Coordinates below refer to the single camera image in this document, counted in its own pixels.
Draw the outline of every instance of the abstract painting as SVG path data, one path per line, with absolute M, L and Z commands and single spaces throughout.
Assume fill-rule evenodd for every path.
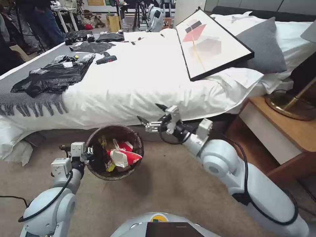
M 191 81 L 254 57 L 254 52 L 201 9 L 176 26 Z

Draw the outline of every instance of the black plastic bag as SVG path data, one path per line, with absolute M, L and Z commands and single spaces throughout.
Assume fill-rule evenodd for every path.
M 112 43 L 88 43 L 88 42 L 80 42 L 79 46 L 70 46 L 71 51 L 78 51 L 78 52 L 89 52 L 89 53 L 98 53 L 103 54 L 108 49 L 115 46 L 115 44 Z
M 66 34 L 66 39 L 70 39 L 73 43 L 82 41 L 94 42 L 94 36 L 90 30 L 68 32 Z
M 87 54 L 80 60 L 67 55 L 57 56 L 40 70 L 31 71 L 27 78 L 13 86 L 11 92 L 25 92 L 32 98 L 42 92 L 62 93 L 83 79 L 94 58 L 95 54 Z
M 97 43 L 99 42 L 120 42 L 124 41 L 124 35 L 120 35 L 117 33 L 105 33 L 100 34 L 100 37 L 96 40 Z

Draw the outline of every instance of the brass lamp base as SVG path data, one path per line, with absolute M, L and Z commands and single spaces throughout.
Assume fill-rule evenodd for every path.
M 275 111 L 287 117 L 311 121 L 316 118 L 316 108 L 306 100 L 292 95 L 274 92 L 266 97 L 266 103 Z

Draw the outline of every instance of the blanket fringe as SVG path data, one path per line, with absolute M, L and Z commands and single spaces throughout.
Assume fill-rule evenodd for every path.
M 45 106 L 51 116 L 54 115 L 52 104 L 56 107 L 60 114 L 68 113 L 66 106 L 64 105 L 61 97 L 53 101 L 34 102 L 34 103 L 0 103 L 0 115 L 2 116 L 14 116 L 14 106 L 23 115 L 23 117 L 35 117 L 43 116 L 43 106 Z

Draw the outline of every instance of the white bedsheet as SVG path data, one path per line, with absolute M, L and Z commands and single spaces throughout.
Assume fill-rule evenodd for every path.
M 212 117 L 239 105 L 262 78 L 251 69 L 229 68 L 205 80 L 189 80 L 181 47 L 173 29 L 161 33 L 125 33 L 131 43 L 116 42 L 108 52 L 118 60 L 92 64 L 84 79 L 62 98 L 69 110 L 43 117 L 0 116 L 0 158 L 19 161 L 14 146 L 40 130 L 91 129 L 111 123 L 139 124 L 136 115 L 155 120 L 162 115 L 155 103 L 178 105 L 184 120 Z M 97 55 L 95 61 L 103 56 Z

